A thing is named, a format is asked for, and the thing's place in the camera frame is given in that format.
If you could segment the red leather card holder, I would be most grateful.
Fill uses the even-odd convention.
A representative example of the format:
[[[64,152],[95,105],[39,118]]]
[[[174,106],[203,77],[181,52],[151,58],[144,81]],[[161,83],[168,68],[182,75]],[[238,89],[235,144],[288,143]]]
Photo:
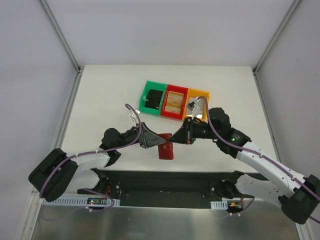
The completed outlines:
[[[174,148],[173,143],[169,142],[171,133],[160,133],[159,136],[165,139],[165,143],[158,145],[158,158],[160,160],[173,160],[174,159]]]

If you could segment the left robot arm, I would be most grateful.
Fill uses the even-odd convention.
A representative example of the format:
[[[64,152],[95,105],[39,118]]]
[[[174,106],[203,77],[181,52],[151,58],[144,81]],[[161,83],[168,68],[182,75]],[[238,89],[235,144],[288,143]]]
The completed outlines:
[[[53,149],[29,174],[28,181],[48,202],[58,199],[66,191],[77,192],[84,188],[99,195],[105,191],[106,183],[94,169],[115,164],[121,157],[120,148],[139,144],[148,149],[165,143],[166,140],[151,131],[144,122],[124,133],[108,128],[98,150],[69,158],[61,148]]]

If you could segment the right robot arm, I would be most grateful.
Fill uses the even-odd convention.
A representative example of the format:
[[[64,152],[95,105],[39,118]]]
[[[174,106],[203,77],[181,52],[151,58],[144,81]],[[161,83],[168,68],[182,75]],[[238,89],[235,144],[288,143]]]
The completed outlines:
[[[185,118],[171,143],[191,145],[196,139],[210,139],[225,154],[255,169],[265,177],[259,180],[234,171],[219,182],[215,193],[227,199],[250,195],[279,207],[293,222],[303,225],[320,203],[320,180],[298,173],[271,159],[247,135],[233,128],[229,116],[220,107],[208,111],[208,121]]]

